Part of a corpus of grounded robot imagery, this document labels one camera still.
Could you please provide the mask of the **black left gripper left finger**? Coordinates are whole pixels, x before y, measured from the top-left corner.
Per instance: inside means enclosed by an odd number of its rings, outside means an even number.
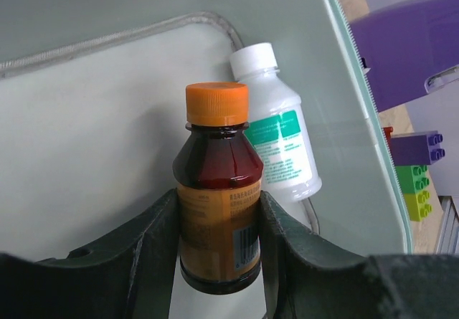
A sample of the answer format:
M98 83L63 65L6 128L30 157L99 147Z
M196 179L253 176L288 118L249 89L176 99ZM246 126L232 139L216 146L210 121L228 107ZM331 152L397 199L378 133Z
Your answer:
M167 318L179 242L175 190L65 259L1 254L2 318Z

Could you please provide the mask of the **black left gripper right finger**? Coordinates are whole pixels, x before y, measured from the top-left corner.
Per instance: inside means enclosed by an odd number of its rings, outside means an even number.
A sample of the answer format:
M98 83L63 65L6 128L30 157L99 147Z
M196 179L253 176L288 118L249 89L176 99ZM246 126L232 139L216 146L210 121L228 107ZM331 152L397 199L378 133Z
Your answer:
M362 257L313 233L267 192L260 246L268 318L457 318L458 256Z

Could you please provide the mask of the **brown bottle with orange cap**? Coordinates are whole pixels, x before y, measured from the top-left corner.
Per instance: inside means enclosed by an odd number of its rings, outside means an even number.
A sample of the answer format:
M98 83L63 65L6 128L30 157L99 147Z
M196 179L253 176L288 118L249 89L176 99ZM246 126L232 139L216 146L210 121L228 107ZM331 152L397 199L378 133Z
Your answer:
M236 82L186 86L190 135L177 181L181 274L194 289L228 295L260 273L258 212L263 163L245 136L249 90Z

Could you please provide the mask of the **white plastic medicine bottle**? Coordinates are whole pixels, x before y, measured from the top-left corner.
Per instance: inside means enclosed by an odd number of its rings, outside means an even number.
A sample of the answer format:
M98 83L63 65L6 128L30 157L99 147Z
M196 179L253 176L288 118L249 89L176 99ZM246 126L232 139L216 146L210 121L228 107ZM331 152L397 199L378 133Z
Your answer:
M247 139L264 164L263 187L278 201L301 201L322 187L300 95L278 76L269 42L244 47L229 57L234 78L250 95Z

